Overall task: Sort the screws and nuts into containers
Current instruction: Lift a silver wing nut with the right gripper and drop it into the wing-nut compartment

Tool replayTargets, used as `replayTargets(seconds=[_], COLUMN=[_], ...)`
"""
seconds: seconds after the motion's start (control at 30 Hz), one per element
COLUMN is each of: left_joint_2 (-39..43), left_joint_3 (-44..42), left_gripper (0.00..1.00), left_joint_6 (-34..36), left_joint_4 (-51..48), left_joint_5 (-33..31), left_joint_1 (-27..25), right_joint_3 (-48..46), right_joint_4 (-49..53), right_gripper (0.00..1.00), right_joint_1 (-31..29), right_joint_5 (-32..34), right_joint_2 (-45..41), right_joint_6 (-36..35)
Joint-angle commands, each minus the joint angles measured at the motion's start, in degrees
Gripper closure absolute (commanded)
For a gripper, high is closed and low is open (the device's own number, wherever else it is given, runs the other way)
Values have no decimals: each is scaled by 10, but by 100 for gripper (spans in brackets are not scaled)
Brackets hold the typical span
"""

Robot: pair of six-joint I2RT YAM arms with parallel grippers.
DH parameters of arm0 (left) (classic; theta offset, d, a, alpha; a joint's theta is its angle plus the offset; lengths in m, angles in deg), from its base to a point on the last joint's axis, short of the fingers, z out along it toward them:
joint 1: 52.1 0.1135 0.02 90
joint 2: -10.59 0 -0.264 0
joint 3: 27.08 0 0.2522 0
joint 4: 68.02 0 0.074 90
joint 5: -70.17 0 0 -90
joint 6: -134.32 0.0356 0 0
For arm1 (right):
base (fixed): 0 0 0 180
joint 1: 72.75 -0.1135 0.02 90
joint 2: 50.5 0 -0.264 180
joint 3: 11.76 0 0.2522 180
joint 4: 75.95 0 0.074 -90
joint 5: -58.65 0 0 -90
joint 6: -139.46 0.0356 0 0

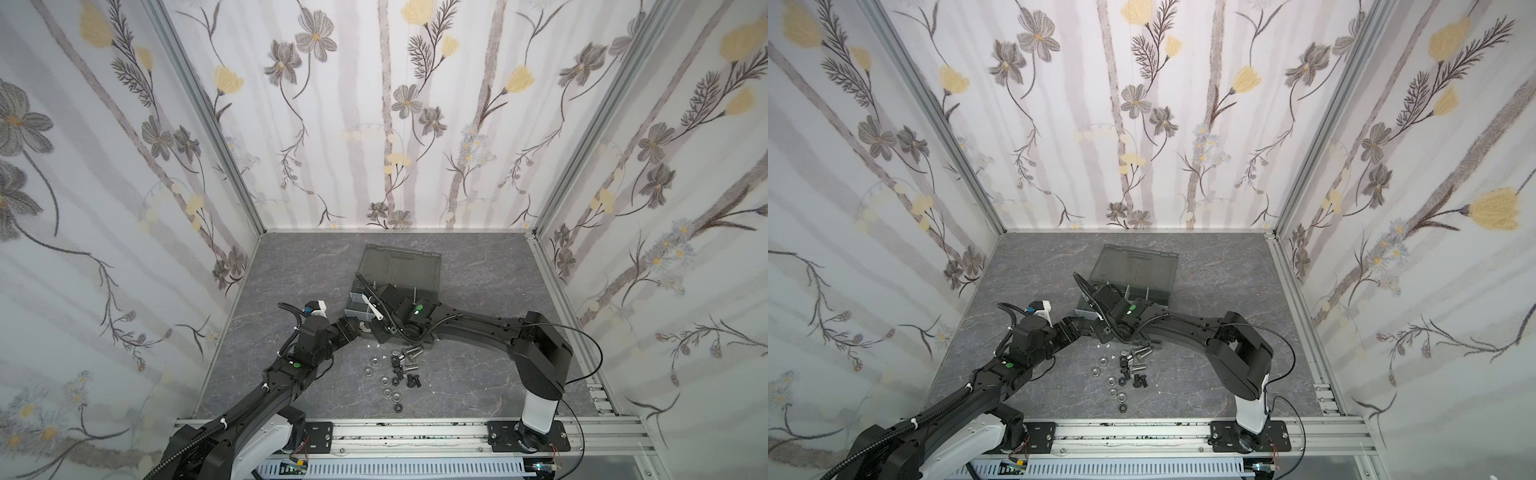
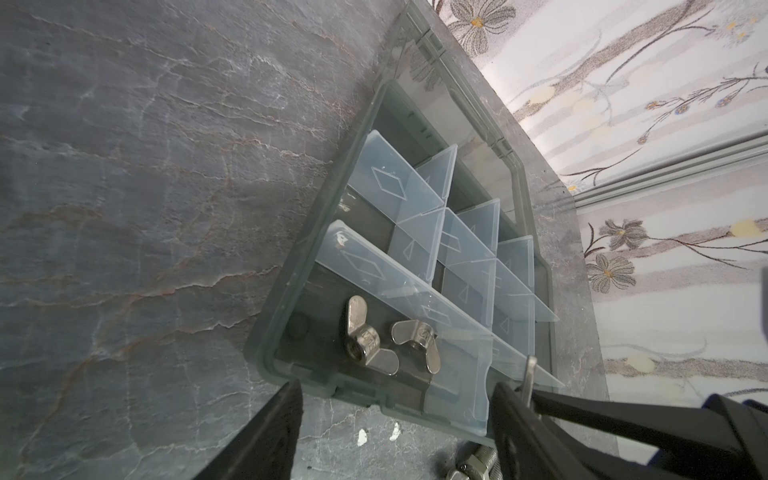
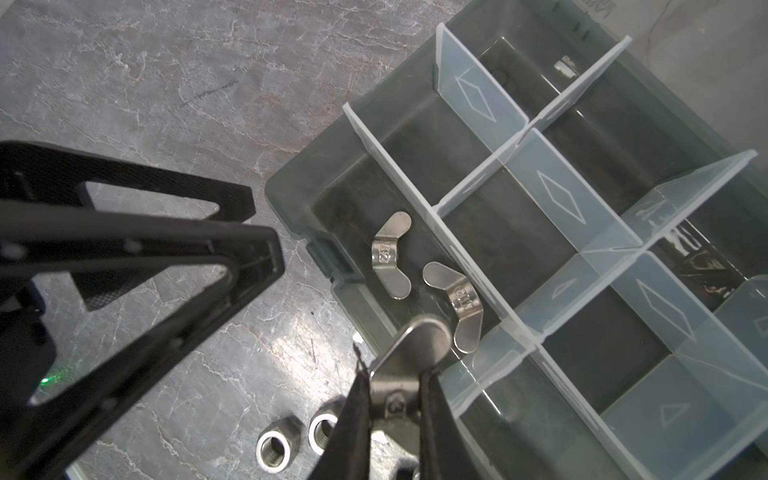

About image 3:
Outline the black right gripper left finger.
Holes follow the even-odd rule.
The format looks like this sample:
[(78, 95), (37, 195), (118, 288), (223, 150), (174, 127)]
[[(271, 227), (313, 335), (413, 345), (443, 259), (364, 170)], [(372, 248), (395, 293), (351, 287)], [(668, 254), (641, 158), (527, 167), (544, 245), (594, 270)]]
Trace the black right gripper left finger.
[(368, 479), (371, 447), (370, 374), (358, 363), (329, 443), (309, 479)]

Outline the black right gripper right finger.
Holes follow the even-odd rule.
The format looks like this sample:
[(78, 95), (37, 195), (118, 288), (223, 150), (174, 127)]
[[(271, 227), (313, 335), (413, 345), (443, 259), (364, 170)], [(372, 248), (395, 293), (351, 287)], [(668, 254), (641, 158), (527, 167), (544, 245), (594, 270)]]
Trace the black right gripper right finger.
[(420, 378), (419, 409), (421, 478), (480, 479), (434, 370)]

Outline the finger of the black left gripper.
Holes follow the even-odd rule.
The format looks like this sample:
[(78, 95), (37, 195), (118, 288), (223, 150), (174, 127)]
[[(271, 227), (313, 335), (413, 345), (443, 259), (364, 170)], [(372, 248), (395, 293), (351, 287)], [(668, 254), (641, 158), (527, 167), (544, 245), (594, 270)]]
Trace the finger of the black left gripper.
[(3, 477), (54, 479), (188, 354), (276, 282), (285, 264), (265, 226), (1, 205), (3, 278), (219, 265), (224, 275), (54, 399), (1, 420)]
[(133, 164), (50, 144), (1, 143), (1, 198), (95, 208), (88, 182), (203, 200), (216, 205), (213, 221), (242, 223), (255, 213), (252, 190), (243, 185)]

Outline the steel wing nut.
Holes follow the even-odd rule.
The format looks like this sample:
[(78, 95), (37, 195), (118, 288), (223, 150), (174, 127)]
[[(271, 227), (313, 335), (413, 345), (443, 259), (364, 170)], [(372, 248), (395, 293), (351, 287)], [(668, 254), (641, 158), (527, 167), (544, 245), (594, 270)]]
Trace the steel wing nut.
[(376, 233), (371, 245), (374, 273), (386, 292), (395, 300), (407, 298), (412, 283), (398, 267), (398, 241), (411, 228), (412, 219), (405, 211), (395, 212)]
[(458, 318), (454, 345), (464, 354), (477, 350), (482, 333), (484, 308), (480, 296), (467, 276), (447, 265), (433, 261), (422, 272), (424, 282), (444, 291)]
[(420, 379), (445, 358), (452, 342), (452, 333), (442, 318), (417, 315), (371, 366), (373, 428), (412, 454), (418, 452), (420, 444)]

